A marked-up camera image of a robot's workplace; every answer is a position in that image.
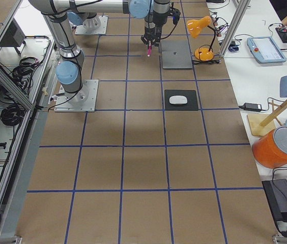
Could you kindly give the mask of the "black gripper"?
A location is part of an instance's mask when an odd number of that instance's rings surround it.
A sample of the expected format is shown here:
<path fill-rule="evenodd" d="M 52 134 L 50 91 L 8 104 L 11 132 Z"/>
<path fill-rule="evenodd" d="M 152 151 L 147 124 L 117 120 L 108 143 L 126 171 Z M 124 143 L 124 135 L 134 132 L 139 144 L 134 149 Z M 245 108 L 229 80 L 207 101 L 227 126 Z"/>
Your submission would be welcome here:
<path fill-rule="evenodd" d="M 152 41 L 152 45 L 159 47 L 161 41 L 163 25 L 155 25 L 154 23 L 145 23 L 145 33 L 140 37 L 141 41 L 145 45 L 149 45 L 149 41 Z"/>

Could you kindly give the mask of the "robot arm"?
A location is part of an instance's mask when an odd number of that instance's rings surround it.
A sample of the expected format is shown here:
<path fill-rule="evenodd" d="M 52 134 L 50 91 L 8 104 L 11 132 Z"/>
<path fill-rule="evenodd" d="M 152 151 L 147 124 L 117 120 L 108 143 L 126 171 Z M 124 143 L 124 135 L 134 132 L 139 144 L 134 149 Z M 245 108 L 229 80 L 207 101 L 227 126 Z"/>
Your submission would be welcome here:
<path fill-rule="evenodd" d="M 55 74 L 62 85 L 64 99 L 58 99 L 55 106 L 58 112 L 95 111 L 98 80 L 82 78 L 84 52 L 76 44 L 68 12 L 86 20 L 98 12 L 128 14 L 128 1 L 30 1 L 43 15 L 54 40 L 60 50 L 61 62 Z"/>
<path fill-rule="evenodd" d="M 130 14 L 133 18 L 145 20 L 145 33 L 141 36 L 142 42 L 148 49 L 152 46 L 158 47 L 162 40 L 162 27 L 167 23 L 169 16 L 175 16 L 176 9 L 170 1 L 93 1 L 92 4 L 102 3 L 105 6 L 103 12 Z M 97 29 L 102 29 L 102 21 L 106 16 L 99 17 L 95 10 L 85 10 L 90 3 L 78 3 L 70 1 L 70 12 L 68 18 L 84 35 L 95 34 Z"/>

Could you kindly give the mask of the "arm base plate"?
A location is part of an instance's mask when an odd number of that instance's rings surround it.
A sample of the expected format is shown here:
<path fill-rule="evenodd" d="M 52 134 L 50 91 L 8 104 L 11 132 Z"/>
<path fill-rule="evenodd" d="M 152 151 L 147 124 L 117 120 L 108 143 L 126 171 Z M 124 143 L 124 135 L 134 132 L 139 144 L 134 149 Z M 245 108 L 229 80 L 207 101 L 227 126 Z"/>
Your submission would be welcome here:
<path fill-rule="evenodd" d="M 66 93 L 57 98 L 55 112 L 94 112 L 97 101 L 99 80 L 85 80 L 82 82 L 82 89 L 75 97 Z"/>
<path fill-rule="evenodd" d="M 75 34 L 78 36 L 105 35 L 107 31 L 108 16 L 95 16 L 86 19 L 82 25 L 76 28 Z"/>

